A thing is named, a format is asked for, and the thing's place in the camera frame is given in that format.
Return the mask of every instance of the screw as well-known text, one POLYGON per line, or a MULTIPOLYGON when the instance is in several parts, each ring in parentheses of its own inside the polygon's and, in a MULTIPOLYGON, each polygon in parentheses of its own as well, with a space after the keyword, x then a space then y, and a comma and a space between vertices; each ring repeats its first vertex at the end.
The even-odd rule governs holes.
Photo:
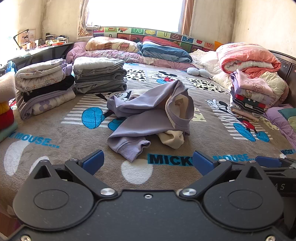
POLYGON ((144 196, 144 198, 146 198, 146 199, 151 199, 153 196, 151 195, 151 194, 146 194, 145 196, 144 196))
POLYGON ((268 236, 265 241, 276 241, 276 237, 274 237, 273 235, 268 236))
POLYGON ((23 235, 22 237, 20 237, 21 241, 31 241, 31 238, 28 235, 23 235))
POLYGON ((182 190, 184 196, 194 196, 196 193, 196 190, 193 188, 185 188, 182 190))
POLYGON ((100 194, 104 195, 104 196, 111 196, 115 193, 115 190, 112 188, 103 188, 100 191, 100 194))

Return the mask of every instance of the blue gripper pad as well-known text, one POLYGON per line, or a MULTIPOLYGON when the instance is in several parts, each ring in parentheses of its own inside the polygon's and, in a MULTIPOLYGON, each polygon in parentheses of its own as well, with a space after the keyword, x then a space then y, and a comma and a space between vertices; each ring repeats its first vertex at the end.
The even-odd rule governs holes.
POLYGON ((281 162, 278 158, 257 156, 255 161, 258 162, 260 166, 263 167, 281 167, 281 162))
POLYGON ((219 165, 217 161, 200 151, 195 151, 193 153, 192 163, 203 176, 219 165))
POLYGON ((81 167, 92 175, 94 175, 104 164, 104 152, 102 150, 99 150, 95 154, 90 154, 86 158, 87 159, 83 161, 81 167))

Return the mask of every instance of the folded pink shirt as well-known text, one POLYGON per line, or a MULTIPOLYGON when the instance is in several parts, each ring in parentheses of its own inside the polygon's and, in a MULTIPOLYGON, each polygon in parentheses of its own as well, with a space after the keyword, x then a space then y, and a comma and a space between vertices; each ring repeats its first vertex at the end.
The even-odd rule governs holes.
POLYGON ((273 95, 272 89, 264 81, 264 79, 255 77, 254 79, 248 78, 246 74, 237 69, 237 74, 235 75, 238 85, 241 89, 248 89, 265 94, 268 96, 273 95))

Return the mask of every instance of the flower print garment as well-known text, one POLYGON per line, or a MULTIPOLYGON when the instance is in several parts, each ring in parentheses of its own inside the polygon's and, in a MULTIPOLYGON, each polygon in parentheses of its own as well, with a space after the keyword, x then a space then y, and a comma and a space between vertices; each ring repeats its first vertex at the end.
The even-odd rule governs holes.
POLYGON ((268 96, 273 95, 272 89, 268 84, 261 78, 255 77, 254 79, 248 78, 248 75, 237 69, 237 74, 235 75, 238 85, 241 89, 248 89, 252 91, 259 92, 268 96))
POLYGON ((39 115, 44 113, 52 108, 58 107, 59 105, 72 100, 75 98, 73 90, 69 90, 65 94, 59 95, 49 100, 40 101, 33 105, 33 115, 39 115))

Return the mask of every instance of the wooden headboard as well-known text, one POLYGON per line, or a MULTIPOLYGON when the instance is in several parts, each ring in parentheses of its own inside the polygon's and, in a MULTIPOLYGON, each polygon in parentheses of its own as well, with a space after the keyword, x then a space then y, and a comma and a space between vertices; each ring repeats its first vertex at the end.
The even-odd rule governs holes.
POLYGON ((289 86, 289 94, 284 103, 296 108, 296 58, 272 50, 270 52, 281 62, 281 68, 277 73, 289 86))

